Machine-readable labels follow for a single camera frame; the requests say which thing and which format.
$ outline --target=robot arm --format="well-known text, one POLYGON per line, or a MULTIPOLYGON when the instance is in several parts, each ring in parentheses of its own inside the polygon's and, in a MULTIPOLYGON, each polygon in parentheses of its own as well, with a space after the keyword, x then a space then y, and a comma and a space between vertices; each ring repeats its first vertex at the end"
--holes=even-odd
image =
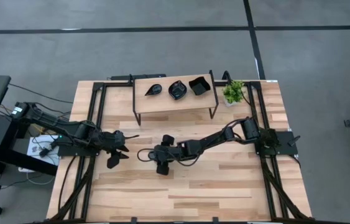
POLYGON ((200 140, 187 140, 178 142, 176 146, 171 146, 174 142, 174 138, 169 135, 164 135, 161 145, 156 145, 153 149, 149 150, 149 160, 157 162, 157 173, 162 175, 168 175, 169 167, 168 163, 177 161, 182 164, 182 161, 194 160, 193 163, 185 166, 193 165, 199 156, 204 153, 205 150, 217 146, 229 141, 236 141, 240 144, 250 144, 263 139, 267 132, 261 132, 256 121, 252 118, 237 119, 227 124, 221 131, 214 133, 208 137, 200 140), (233 128, 238 124, 241 125, 245 139, 242 139, 240 135, 233 131, 233 128))
POLYGON ((118 165, 120 159, 129 158, 122 154, 122 151, 129 152, 129 150, 125 146, 127 138, 120 131, 102 132, 91 121, 66 121, 43 112, 35 103, 17 102, 11 117, 15 122, 38 124, 71 140, 61 144, 71 144, 91 152, 104 150, 111 153, 111 158, 107 162, 107 167, 110 169, 118 165))

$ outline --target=wooden table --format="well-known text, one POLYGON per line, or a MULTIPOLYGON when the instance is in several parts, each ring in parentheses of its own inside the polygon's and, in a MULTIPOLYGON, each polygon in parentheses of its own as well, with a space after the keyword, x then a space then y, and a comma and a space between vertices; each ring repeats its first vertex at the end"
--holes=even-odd
POLYGON ((214 84, 213 75, 211 74, 136 79, 134 82, 134 112, 136 119, 138 119, 138 122, 140 124, 140 114, 144 113, 158 113, 164 111, 192 110, 203 108, 209 108, 211 110, 211 108, 215 108, 217 106, 217 95, 212 86, 214 86, 214 84), (190 88, 188 82, 198 77, 204 77, 204 79, 210 85, 211 90, 203 93, 202 95, 196 96, 193 93, 193 90, 190 88), (186 95, 179 100, 174 100, 169 95, 168 89, 171 84, 178 80, 182 81, 182 83, 187 87, 187 92, 186 95), (162 86, 162 92, 154 96, 145 96, 147 90, 154 84, 160 84, 162 86))
MULTIPOLYGON (((78 83, 71 120, 86 119, 92 85, 93 82, 89 81, 78 83)), ((279 84, 262 81, 262 91, 270 127, 288 129, 279 84)), ((144 115, 143 124, 139 126, 132 112, 132 87, 108 88, 102 129, 119 129, 126 136, 140 134, 140 137, 127 141, 130 159, 122 160, 114 169, 106 167, 109 155, 101 153, 97 157, 87 220, 129 222, 131 217, 155 222, 211 221, 212 217, 219 217, 222 221, 270 220, 260 160, 255 155, 253 144, 243 146, 228 142, 218 145, 205 151, 191 167, 175 162, 170 164, 168 176, 156 174, 154 162, 137 160, 137 151, 160 144, 163 134, 174 136, 175 141, 199 139, 221 130, 234 119, 251 116, 251 109, 245 101, 228 108, 224 105, 221 88, 217 87, 217 93, 219 106, 214 119, 207 110, 168 111, 144 115)), ((284 190, 296 206, 310 216, 298 164, 288 156, 277 156, 277 159, 284 190)), ((57 213, 58 196, 70 160, 71 157, 66 157, 60 161, 47 217, 57 213)), ((62 203, 73 190, 77 163, 78 158, 69 171, 62 203)), ((279 200, 274 189, 273 195, 280 217, 279 200)), ((83 192, 78 198, 76 217, 80 217, 82 198, 83 192)))

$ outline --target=wooden tabletop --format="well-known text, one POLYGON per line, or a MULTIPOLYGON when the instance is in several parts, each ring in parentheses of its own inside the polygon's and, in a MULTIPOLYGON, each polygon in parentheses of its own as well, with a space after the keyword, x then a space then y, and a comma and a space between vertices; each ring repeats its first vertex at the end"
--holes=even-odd
MULTIPOLYGON (((86 119, 92 85, 90 81, 78 83, 71 120, 86 119)), ((270 127, 287 130, 287 115, 279 84, 262 81, 262 91, 270 127)), ((260 160, 255 155, 253 144, 243 146, 227 142, 218 145, 205 151, 191 167, 171 163, 168 176, 156 174, 154 162, 137 160, 137 151, 160 144, 163 134, 172 135, 175 142, 200 139, 221 130, 234 119, 251 116, 251 109, 245 101, 228 108, 224 105, 221 88, 217 88, 217 93, 219 107, 213 119, 206 109, 148 113, 139 126, 132 112, 132 87, 109 87, 102 129, 119 129, 126 136, 140 134, 140 137, 127 140, 130 152, 126 154, 130 159, 121 160, 114 169, 106 167, 109 155, 101 153, 97 157, 87 221, 129 222, 131 217, 138 217, 141 222, 211 221, 212 217, 219 217, 222 221, 270 220, 260 160)), ((254 98, 259 105, 257 95, 254 98)), ((288 156, 277 156, 277 159, 284 190, 305 215, 311 215, 298 164, 288 156)), ((70 160, 71 157, 65 157, 60 161, 47 217, 57 213, 58 196, 70 160)), ((62 204, 73 190, 77 164, 78 158, 69 171, 62 204)), ((273 195, 280 217, 279 200, 274 189, 273 195)), ((80 217, 82 198, 83 192, 78 198, 76 217, 80 217)))
POLYGON ((203 75, 186 75, 182 77, 166 77, 166 78, 145 78, 135 80, 135 111, 136 113, 151 113, 159 111, 176 111, 200 108, 214 108, 216 100, 212 89, 212 78, 210 74, 203 75), (198 77, 204 77, 209 83, 211 90, 196 96, 190 88, 188 82, 198 77), (168 92, 169 86, 176 82, 182 81, 187 87, 186 95, 179 100, 174 100, 168 92), (147 90, 153 84, 160 84, 162 92, 154 96, 144 96, 147 90))

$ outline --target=gray floor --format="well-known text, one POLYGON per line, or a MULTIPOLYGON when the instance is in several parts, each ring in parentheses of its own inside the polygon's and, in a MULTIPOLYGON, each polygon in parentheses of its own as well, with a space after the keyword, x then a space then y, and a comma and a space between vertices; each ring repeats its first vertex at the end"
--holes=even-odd
MULTIPOLYGON (((256 26, 350 25, 350 1, 253 0, 256 26)), ((0 0, 0 29, 147 26, 244 26, 242 1, 0 0)), ((279 80, 298 141, 314 217, 350 222, 350 30, 258 31, 267 79, 279 80)), ((129 73, 256 79, 248 31, 136 34, 0 35, 0 74, 46 95, 72 100, 78 80, 129 73)), ((10 88, 4 104, 55 103, 10 88)), ((0 222, 43 220, 49 188, 11 187, 0 194, 0 222)))

